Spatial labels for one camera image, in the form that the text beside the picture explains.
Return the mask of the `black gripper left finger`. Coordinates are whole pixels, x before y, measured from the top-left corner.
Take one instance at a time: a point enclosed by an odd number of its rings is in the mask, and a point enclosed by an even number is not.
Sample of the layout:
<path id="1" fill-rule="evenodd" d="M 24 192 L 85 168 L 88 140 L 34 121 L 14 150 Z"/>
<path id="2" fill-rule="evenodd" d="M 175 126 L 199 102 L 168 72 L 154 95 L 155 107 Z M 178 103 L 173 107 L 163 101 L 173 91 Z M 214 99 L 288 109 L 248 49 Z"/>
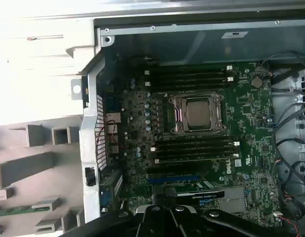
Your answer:
<path id="1" fill-rule="evenodd" d="M 66 232 L 67 237 L 162 237 L 167 215 L 164 188 L 153 190 L 152 204 L 137 208 L 136 214 L 118 210 Z"/>

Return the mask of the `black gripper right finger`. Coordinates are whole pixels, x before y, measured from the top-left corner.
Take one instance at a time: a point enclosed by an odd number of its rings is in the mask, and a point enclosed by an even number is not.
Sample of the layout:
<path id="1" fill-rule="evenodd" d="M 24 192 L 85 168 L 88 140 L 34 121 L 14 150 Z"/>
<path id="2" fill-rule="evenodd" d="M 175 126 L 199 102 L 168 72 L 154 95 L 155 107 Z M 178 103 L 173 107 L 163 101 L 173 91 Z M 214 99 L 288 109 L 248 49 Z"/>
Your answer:
<path id="1" fill-rule="evenodd" d="M 178 193 L 174 188 L 166 189 L 167 203 L 172 219 L 184 237 L 286 237 L 281 228 L 263 227 L 223 209 L 208 209 L 200 216 L 193 203 L 201 200 L 221 198 L 227 207 L 245 209 L 245 196 L 242 187 L 222 190 L 186 191 Z"/>

